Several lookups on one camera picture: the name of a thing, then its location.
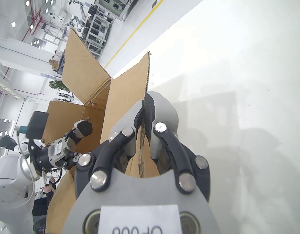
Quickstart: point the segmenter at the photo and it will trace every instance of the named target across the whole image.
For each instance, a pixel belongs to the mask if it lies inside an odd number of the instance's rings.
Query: metal bolt
[[[167,127],[164,123],[162,122],[158,122],[155,126],[154,129],[159,132],[159,133],[163,133],[166,131]]]
[[[96,171],[92,174],[90,178],[90,186],[93,190],[101,189],[107,182],[107,174],[102,171]]]
[[[123,134],[125,137],[130,137],[133,133],[134,133],[134,130],[133,130],[131,127],[125,127],[125,128],[123,128],[123,130],[122,130],[122,134]]]
[[[90,154],[83,154],[80,156],[78,164],[82,167],[87,166],[91,161],[91,156]]]
[[[201,170],[205,170],[208,167],[208,161],[203,156],[197,155],[195,162]]]
[[[111,142],[117,136],[117,134],[118,134],[118,132],[111,133],[110,136],[109,136],[109,139],[108,139],[109,142]]]
[[[186,192],[193,192],[196,189],[196,180],[190,173],[182,173],[178,177],[180,187]]]

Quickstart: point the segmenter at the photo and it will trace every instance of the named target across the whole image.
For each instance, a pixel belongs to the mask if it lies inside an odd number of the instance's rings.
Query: collaborative robot arm
[[[69,5],[71,5],[71,3],[78,3],[80,5],[82,20],[86,20],[86,15],[84,13],[84,8],[83,8],[84,4],[78,0],[69,0]],[[72,25],[74,27],[74,23],[73,23],[74,20],[76,21],[77,31],[81,32],[82,28],[84,27],[84,22],[79,20],[78,17],[72,15],[72,17],[69,20],[69,22],[67,23],[67,25],[68,26]]]
[[[0,221],[5,223],[5,234],[32,234],[34,206],[34,181],[52,168],[70,169],[80,156],[76,144],[92,132],[90,122],[81,120],[46,148],[37,146],[34,139],[41,139],[48,114],[35,112],[27,127],[18,133],[26,133],[29,153],[11,152],[0,159]],[[5,138],[6,147],[15,148],[15,141]]]
[[[160,174],[153,178],[124,174],[136,153],[143,122],[150,157]],[[208,205],[208,162],[178,140],[177,128],[174,107],[159,93],[146,92],[145,99],[114,125],[108,140],[78,159],[74,179],[77,200],[61,233],[97,234],[102,206],[171,204],[178,206],[183,234],[219,233]]]

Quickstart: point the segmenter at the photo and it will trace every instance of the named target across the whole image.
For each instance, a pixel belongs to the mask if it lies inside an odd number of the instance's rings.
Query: white floor
[[[155,9],[153,14],[113,58],[119,48],[151,12],[152,5],[155,1],[157,1],[157,9]],[[111,28],[110,38],[99,60],[102,66],[108,64],[106,70],[111,76],[130,62],[145,47],[150,45],[202,0],[164,0],[159,5],[160,1],[161,0],[139,0],[125,22],[119,20],[114,22]],[[185,32],[179,32],[178,34],[181,37],[186,37]]]
[[[300,233],[300,0],[204,0],[119,74],[148,50],[222,233]]]

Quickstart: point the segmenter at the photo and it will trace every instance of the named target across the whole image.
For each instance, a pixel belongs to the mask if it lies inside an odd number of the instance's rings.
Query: cardboard box
[[[57,70],[58,66],[59,66],[59,63],[57,61],[54,61],[53,64],[52,64],[52,68]]]
[[[74,122],[87,119],[93,132],[84,137],[76,150],[85,153],[108,139],[111,128],[140,99],[148,88],[149,53],[134,67],[112,79],[87,50],[75,31],[71,31],[65,49],[63,83],[84,106],[51,101],[47,112],[43,139],[46,143],[60,138]],[[156,165],[149,156],[144,131],[138,131],[136,154],[130,160],[126,174],[135,177],[157,176]],[[60,234],[75,203],[73,171],[65,174],[48,207],[46,233]]]

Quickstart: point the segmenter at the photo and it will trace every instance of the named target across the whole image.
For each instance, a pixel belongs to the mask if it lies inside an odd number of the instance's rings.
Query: cable
[[[33,173],[32,173],[32,171],[31,171],[30,165],[29,165],[28,161],[27,161],[27,160],[25,159],[25,157],[24,157],[24,154],[23,154],[23,151],[22,151],[22,148],[21,148],[21,145],[20,145],[19,132],[18,132],[18,131],[17,131],[17,141],[18,141],[19,149],[20,149],[20,151],[21,151],[21,155],[20,155],[20,156],[23,156],[23,158],[24,158],[24,160],[25,160],[25,162],[26,162],[26,165],[27,165],[28,168],[29,168],[29,172],[30,172],[30,175],[31,175],[31,178],[32,178],[32,182],[33,182],[33,190],[32,190],[32,194],[31,194],[30,198],[29,198],[24,204],[21,205],[21,206],[24,206],[26,203],[28,203],[28,202],[31,200],[32,196],[35,195],[35,180],[34,180]]]
[[[63,170],[62,170],[62,168],[60,169],[60,175],[59,175],[59,178],[57,179],[57,181],[54,183],[55,185],[59,182],[59,180],[61,179],[61,177],[62,177],[62,172],[63,172]]]

